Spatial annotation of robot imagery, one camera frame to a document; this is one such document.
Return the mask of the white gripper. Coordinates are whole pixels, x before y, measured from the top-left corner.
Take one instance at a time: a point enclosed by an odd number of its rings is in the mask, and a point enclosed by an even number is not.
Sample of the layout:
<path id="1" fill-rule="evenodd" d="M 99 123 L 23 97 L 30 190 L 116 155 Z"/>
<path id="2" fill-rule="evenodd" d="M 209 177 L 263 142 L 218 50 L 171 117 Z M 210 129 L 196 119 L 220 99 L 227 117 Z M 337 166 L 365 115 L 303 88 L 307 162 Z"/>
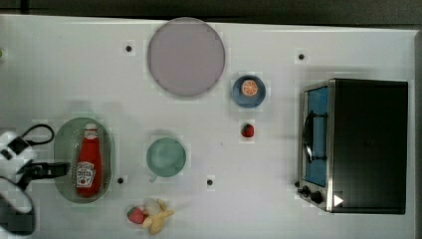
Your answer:
<path id="1" fill-rule="evenodd" d="M 33 147 L 16 132 L 6 131 L 0 136 L 0 173 L 18 181 L 21 189 L 33 180 L 65 176 L 71 168 L 68 162 L 31 163 L 35 158 Z"/>

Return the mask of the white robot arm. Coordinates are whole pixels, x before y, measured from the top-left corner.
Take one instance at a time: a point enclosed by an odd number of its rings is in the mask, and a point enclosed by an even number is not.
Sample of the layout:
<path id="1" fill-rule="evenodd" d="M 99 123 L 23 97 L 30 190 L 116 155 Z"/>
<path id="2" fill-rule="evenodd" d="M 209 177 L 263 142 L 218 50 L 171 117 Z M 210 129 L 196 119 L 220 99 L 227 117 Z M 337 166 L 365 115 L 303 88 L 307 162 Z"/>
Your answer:
<path id="1" fill-rule="evenodd" d="M 1 227 L 7 232 L 27 236 L 35 231 L 36 209 L 26 192 L 33 180 L 65 176 L 70 171 L 68 162 L 36 162 L 34 146 L 38 142 L 26 140 L 13 131 L 0 137 Z"/>

